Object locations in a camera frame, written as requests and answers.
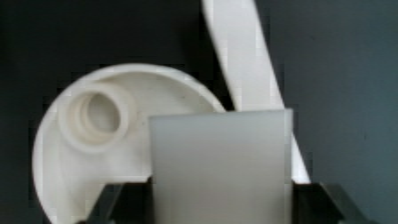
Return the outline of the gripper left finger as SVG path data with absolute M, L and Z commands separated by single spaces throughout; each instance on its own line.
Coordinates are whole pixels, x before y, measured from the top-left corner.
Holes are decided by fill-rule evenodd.
M 76 224 L 152 224 L 150 183 L 106 184 L 86 218 Z

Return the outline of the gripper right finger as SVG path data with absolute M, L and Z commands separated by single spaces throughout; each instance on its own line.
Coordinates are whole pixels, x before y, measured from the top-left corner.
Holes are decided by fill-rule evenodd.
M 371 224 L 339 185 L 293 184 L 291 224 Z

